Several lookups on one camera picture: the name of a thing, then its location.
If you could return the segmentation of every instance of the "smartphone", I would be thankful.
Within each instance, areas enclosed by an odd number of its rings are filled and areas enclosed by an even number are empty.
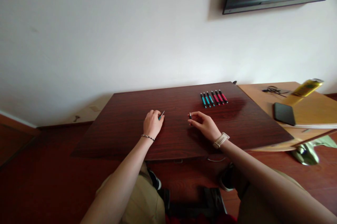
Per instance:
[[[291,126],[296,125],[292,107],[281,103],[274,103],[274,119]]]

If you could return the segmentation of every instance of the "dark wooden tabletop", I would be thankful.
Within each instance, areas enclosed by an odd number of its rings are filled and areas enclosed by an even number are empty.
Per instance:
[[[204,108],[201,92],[219,90],[228,104]],[[165,110],[165,121],[146,160],[211,157],[221,153],[189,126],[188,113],[201,111],[212,117],[220,131],[244,150],[292,140],[238,86],[231,82],[115,93],[78,143],[71,156],[122,160],[143,133],[150,110]]]

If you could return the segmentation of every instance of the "white watch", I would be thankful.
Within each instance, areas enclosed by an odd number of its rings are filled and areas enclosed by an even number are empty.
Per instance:
[[[213,147],[216,149],[220,148],[221,144],[225,142],[225,140],[228,140],[229,136],[222,132],[222,135],[213,143]]]

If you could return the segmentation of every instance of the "beaded bracelet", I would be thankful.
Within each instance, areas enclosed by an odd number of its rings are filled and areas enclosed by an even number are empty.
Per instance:
[[[142,134],[142,136],[144,136],[144,137],[147,137],[147,138],[150,138],[151,140],[155,140],[155,138],[153,139],[152,137],[150,137],[150,136],[147,136],[147,135],[145,135],[145,134]]]

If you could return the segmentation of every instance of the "leg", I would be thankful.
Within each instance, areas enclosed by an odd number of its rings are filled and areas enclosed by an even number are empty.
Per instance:
[[[304,190],[298,182],[288,175],[275,171],[296,184],[300,190]],[[280,223],[260,192],[235,167],[232,182],[241,200],[238,223]]]
[[[97,190],[101,191],[106,181]],[[121,223],[165,223],[164,202],[152,186],[145,162],[143,162]]]

